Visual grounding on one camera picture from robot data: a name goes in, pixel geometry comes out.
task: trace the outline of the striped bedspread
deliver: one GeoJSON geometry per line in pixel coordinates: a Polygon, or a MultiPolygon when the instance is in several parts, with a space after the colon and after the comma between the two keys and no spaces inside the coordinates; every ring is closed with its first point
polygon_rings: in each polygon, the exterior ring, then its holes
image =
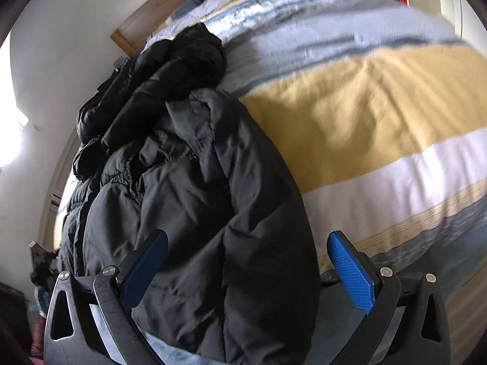
{"type": "Polygon", "coordinates": [[[303,194],[324,279],[333,230],[401,270],[487,223],[487,61],[446,22],[392,0],[208,0],[147,47],[196,21],[303,194]]]}

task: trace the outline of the bright light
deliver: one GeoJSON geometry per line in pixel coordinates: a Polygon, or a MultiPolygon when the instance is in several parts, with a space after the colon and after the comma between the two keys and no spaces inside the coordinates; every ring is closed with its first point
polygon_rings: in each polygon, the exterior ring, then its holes
{"type": "Polygon", "coordinates": [[[20,151],[20,134],[29,119],[17,108],[10,69],[10,34],[0,47],[0,167],[20,151]]]}

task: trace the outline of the jacket sleeve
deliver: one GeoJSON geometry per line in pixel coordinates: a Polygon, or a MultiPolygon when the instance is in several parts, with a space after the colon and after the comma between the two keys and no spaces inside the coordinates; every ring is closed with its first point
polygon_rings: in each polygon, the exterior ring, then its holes
{"type": "Polygon", "coordinates": [[[301,194],[271,140],[236,99],[212,91],[214,149],[235,216],[225,226],[223,328],[229,363],[298,364],[320,293],[301,194]]]}

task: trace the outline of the bed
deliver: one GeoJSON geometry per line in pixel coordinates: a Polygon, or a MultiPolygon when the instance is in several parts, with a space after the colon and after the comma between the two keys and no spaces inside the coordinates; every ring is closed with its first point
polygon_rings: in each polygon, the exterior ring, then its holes
{"type": "Polygon", "coordinates": [[[148,0],[111,38],[128,56],[196,22],[222,39],[219,88],[276,145],[313,230],[324,288],[306,364],[329,363],[364,316],[326,254],[335,229],[378,266],[438,277],[462,363],[487,327],[487,61],[392,0],[201,0],[167,20],[185,1],[148,0]]]}

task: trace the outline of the jacket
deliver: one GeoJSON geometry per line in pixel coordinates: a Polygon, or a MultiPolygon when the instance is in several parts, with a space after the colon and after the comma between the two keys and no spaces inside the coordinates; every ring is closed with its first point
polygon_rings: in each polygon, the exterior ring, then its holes
{"type": "Polygon", "coordinates": [[[302,363],[320,289],[311,230],[272,142],[208,89],[225,69],[220,40],[195,25],[127,59],[81,108],[58,269],[99,273],[162,229],[139,327],[226,363],[302,363]]]}

